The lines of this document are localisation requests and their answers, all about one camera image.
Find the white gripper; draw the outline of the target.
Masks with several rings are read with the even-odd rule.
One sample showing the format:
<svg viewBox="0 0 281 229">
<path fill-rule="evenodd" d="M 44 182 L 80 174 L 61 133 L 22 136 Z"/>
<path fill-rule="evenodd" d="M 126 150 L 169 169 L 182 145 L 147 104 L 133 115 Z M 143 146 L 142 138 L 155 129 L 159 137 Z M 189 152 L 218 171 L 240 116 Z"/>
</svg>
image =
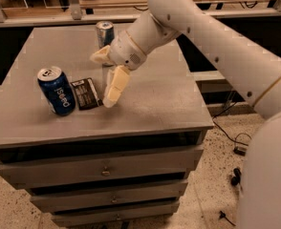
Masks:
<svg viewBox="0 0 281 229">
<path fill-rule="evenodd" d="M 134 42 L 128 31 L 122 31 L 111 43 L 94 52 L 90 59 L 95 63 L 116 66 L 109 70 L 106 78 L 103 105 L 112 108 L 119 100 L 130 79 L 130 71 L 142 65 L 147 56 Z"/>
</svg>

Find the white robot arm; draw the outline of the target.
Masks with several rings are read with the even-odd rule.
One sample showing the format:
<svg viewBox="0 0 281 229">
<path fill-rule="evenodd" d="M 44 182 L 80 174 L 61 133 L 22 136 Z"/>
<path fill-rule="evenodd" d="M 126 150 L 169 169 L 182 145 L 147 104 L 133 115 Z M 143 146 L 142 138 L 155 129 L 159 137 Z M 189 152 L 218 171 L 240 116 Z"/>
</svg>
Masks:
<svg viewBox="0 0 281 229">
<path fill-rule="evenodd" d="M 262 117 L 243 168 L 237 229 L 281 229 L 281 58 L 200 10 L 193 0 L 148 0 L 148 9 L 92 54 L 115 70 L 103 102 L 113 106 L 149 53 L 185 35 Z"/>
</svg>

